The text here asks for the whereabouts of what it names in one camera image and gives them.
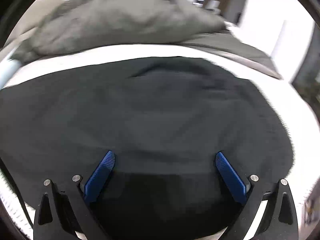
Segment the bedding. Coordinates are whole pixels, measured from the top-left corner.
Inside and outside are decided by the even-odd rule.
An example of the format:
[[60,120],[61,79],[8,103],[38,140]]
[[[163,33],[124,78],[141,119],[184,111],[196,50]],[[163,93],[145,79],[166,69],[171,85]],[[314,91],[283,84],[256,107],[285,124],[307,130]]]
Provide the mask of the bedding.
[[188,0],[69,0],[43,19],[12,58],[25,64],[45,56],[137,43],[193,46],[281,78],[268,55],[241,43],[226,30],[221,16]]
[[63,69],[149,56],[202,57],[213,61],[238,77],[254,82],[283,121],[291,138],[295,161],[286,179],[292,190],[300,224],[301,206],[304,198],[308,196],[309,190],[312,189],[319,177],[316,168],[319,159],[314,153],[316,142],[319,139],[319,128],[311,109],[286,82],[275,80],[225,58],[191,48],[168,45],[117,45],[33,62],[21,68],[6,86],[16,85],[37,76]]
[[204,59],[68,69],[4,88],[0,101],[1,159],[31,206],[46,178],[87,181],[106,151],[116,154],[91,205],[113,239],[195,239],[228,226],[241,205],[214,166],[219,151],[235,170],[273,183],[293,162],[257,88]]

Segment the mattress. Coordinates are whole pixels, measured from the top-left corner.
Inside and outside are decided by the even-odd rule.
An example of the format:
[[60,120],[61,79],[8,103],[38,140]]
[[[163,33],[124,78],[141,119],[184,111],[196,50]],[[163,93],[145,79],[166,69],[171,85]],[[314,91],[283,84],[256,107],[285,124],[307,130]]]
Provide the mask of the mattress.
[[[320,170],[318,169],[320,156],[316,151],[320,141],[320,130],[317,119],[309,105],[302,100],[292,85],[286,81],[277,80],[240,63],[192,48],[175,45],[134,44],[100,47],[73,55],[41,59],[20,68],[4,87],[18,85],[48,73],[86,65],[141,57],[175,56],[204,58],[230,71],[238,78],[251,80],[278,114],[290,137],[294,152],[294,164],[286,179],[289,182],[295,202],[298,224],[301,226],[304,201],[320,177]],[[9,185],[6,184],[6,187],[0,187],[1,200],[3,200],[12,220],[32,239],[32,229],[28,226],[23,212],[21,214],[22,220],[21,217],[19,219],[14,214],[14,212],[16,214],[21,212],[21,207],[19,202],[14,202],[15,198],[12,201],[8,201],[8,196],[10,195],[14,196],[14,193]],[[260,207],[258,213],[261,217],[265,202]],[[30,212],[30,217],[33,219],[34,209],[29,207],[28,212]],[[258,218],[254,220],[252,229],[249,230],[250,232],[248,232],[246,239],[250,239],[253,236],[255,233],[254,228],[258,226],[259,222]],[[217,239],[218,236],[219,234],[216,234],[211,236],[210,239]]]

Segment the black bracket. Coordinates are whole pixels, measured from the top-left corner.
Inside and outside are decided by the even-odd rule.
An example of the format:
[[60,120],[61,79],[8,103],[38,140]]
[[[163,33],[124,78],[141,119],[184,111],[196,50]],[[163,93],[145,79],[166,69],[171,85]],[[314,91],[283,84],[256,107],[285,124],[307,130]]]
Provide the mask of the black bracket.
[[268,200],[258,229],[251,240],[298,240],[297,214],[288,182],[281,179],[276,184],[253,181],[248,200],[238,217],[228,226],[219,240],[242,240],[256,216],[262,200]]
[[[111,240],[85,204],[79,189],[82,177],[79,177],[76,182],[70,178],[69,183],[59,186],[60,191],[51,180],[46,180],[48,185],[43,186],[41,204],[36,209],[34,240],[79,240],[72,224],[76,224],[88,240]],[[69,207],[69,216],[63,206]]]
[[[74,182],[70,179],[59,190],[51,180],[47,181],[36,209],[34,240],[75,240],[72,224],[84,233],[88,240],[111,240],[100,227],[89,207],[85,204],[79,188],[82,177]],[[289,184],[282,179],[278,183],[267,183],[263,179],[253,181],[248,177],[250,190],[248,200],[238,217],[219,238],[221,240],[243,240],[249,230],[262,200],[268,200],[262,220],[252,240],[297,240],[298,222]],[[69,203],[71,212],[65,212],[63,203]]]

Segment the blue gripper pad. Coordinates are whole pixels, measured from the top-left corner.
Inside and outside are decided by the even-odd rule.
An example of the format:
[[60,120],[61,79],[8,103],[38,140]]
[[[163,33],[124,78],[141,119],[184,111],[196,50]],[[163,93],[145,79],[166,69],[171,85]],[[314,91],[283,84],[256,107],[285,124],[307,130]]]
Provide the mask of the blue gripper pad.
[[217,153],[215,163],[220,175],[233,196],[233,199],[236,202],[245,204],[247,201],[245,184],[242,182],[222,152]]
[[112,151],[108,151],[84,186],[84,201],[87,204],[97,200],[114,166],[115,154]]

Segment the metal screw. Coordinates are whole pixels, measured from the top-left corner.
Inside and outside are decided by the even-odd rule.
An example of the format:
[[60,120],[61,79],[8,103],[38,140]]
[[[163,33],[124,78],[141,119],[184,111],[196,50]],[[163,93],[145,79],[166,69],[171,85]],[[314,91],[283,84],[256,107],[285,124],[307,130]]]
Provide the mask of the metal screw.
[[288,182],[285,179],[281,179],[280,182],[281,182],[282,185],[287,185],[288,184]]
[[250,179],[252,179],[253,181],[258,181],[259,177],[257,175],[251,175]]
[[75,181],[75,182],[77,182],[80,178],[81,178],[80,175],[74,175],[74,176],[72,177],[72,180]]
[[44,182],[43,182],[43,185],[45,186],[48,186],[50,184],[50,180],[49,179],[46,179]]

